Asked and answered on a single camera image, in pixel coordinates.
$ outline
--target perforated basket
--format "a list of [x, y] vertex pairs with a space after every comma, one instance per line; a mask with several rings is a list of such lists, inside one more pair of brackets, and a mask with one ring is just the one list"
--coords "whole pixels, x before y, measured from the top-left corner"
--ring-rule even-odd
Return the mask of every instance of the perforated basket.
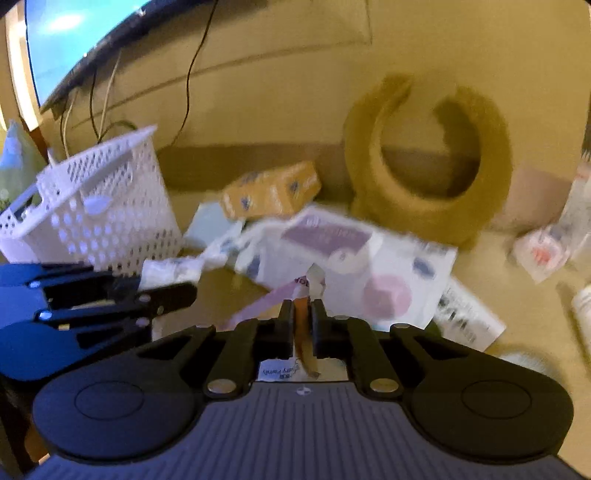
[[[152, 145], [155, 127], [97, 145], [55, 167], [0, 214], [10, 262], [87, 261], [139, 273], [146, 258], [175, 257], [178, 229]], [[41, 197], [38, 206], [31, 199]]]

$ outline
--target wall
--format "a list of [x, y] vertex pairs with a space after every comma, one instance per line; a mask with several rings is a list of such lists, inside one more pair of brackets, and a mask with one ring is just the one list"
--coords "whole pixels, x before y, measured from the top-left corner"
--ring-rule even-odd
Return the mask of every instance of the wall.
[[[6, 31], [6, 20], [0, 18], [0, 32], [4, 31]], [[11, 118], [18, 119], [20, 113], [12, 86], [8, 46], [4, 39], [5, 37], [0, 34], [0, 105], [2, 106], [2, 115], [8, 126], [8, 120]]]
[[[573, 177], [591, 85], [582, 0], [220, 0], [191, 77], [189, 120], [167, 147], [184, 116], [184, 77], [209, 9], [199, 6], [124, 50], [108, 113], [159, 125], [155, 144], [173, 186], [199, 178], [221, 185], [255, 163], [303, 156], [324, 159], [323, 180], [339, 191], [347, 112], [388, 72], [412, 72], [418, 82], [384, 132], [387, 150], [406, 158], [401, 170], [412, 170], [408, 153], [432, 155], [431, 165], [449, 155], [432, 108], [457, 82], [494, 99], [517, 164], [566, 186]], [[99, 72], [96, 113], [112, 64]], [[74, 151], [93, 144], [88, 87], [70, 119]], [[42, 129], [54, 142], [58, 128], [46, 116]], [[452, 169], [469, 177], [466, 159], [478, 156], [478, 144], [466, 139], [455, 145]]]

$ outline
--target yellow box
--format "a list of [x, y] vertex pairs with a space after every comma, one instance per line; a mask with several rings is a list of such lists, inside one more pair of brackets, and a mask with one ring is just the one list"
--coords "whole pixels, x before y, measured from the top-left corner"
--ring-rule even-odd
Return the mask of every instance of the yellow box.
[[252, 172], [233, 181], [222, 192], [228, 218], [291, 216], [320, 191], [318, 174], [311, 161], [288, 167]]

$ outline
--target gray ribbed surface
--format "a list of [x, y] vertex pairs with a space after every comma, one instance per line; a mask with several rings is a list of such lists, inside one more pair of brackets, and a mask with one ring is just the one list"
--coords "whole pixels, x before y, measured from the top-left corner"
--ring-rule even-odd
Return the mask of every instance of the gray ribbed surface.
[[516, 466], [454, 458], [424, 440], [395, 403], [362, 397], [351, 383], [308, 387], [300, 395], [301, 384], [255, 383], [240, 400], [208, 406], [182, 441], [154, 458], [93, 466], [52, 456], [28, 479], [582, 479], [554, 457]]

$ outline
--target metal screw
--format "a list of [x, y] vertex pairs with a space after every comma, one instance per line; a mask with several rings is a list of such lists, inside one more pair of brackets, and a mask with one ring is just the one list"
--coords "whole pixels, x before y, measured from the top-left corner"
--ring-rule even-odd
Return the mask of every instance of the metal screw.
[[399, 386], [398, 382], [391, 378], [376, 378], [369, 384], [369, 387], [376, 393], [393, 393]]
[[212, 380], [207, 384], [207, 389], [211, 393], [216, 393], [219, 395], [229, 394], [236, 390], [236, 382], [230, 380], [229, 378], [218, 378], [217, 380]]
[[150, 324], [150, 319], [147, 319], [146, 317], [141, 317], [141, 318], [138, 318], [138, 319], [135, 321], [135, 325], [136, 325], [136, 326], [138, 326], [138, 327], [140, 327], [140, 328], [145, 328], [145, 327], [147, 327], [149, 324]]

